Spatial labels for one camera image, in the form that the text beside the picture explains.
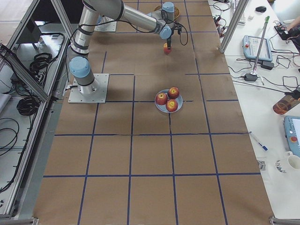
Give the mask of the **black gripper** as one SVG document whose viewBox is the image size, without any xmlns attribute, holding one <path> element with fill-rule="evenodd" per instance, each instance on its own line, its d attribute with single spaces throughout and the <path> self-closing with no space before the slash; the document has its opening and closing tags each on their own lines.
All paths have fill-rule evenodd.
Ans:
<svg viewBox="0 0 300 225">
<path fill-rule="evenodd" d="M 170 37 L 167 39 L 167 49 L 171 49 L 171 43 L 172 43 L 172 34 Z"/>
</svg>

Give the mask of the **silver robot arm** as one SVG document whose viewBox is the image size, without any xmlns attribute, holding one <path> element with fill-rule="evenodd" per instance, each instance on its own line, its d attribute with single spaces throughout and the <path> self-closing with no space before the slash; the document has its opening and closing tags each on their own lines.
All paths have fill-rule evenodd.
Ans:
<svg viewBox="0 0 300 225">
<path fill-rule="evenodd" d="M 156 33 L 166 40 L 164 52 L 172 50 L 172 35 L 180 26 L 175 22 L 175 6 L 165 2 L 156 11 L 144 14 L 124 4 L 121 0 L 85 0 L 78 28 L 71 35 L 66 60 L 80 94 L 94 94 L 100 88 L 97 75 L 92 72 L 88 60 L 93 32 L 114 32 L 118 22 L 133 29 L 141 27 L 141 33 Z"/>
</svg>

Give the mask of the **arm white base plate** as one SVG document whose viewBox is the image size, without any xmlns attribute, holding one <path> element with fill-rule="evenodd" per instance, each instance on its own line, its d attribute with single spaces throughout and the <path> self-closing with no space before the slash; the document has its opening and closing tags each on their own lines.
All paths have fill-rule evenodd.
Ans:
<svg viewBox="0 0 300 225">
<path fill-rule="evenodd" d="M 115 32 L 117 27 L 117 22 L 113 19 L 100 15 L 97 20 L 97 26 L 94 31 L 97 32 Z"/>
<path fill-rule="evenodd" d="M 94 74 L 94 82 L 89 86 L 81 86 L 74 79 L 68 102 L 70 104 L 105 104 L 109 74 Z"/>
</svg>

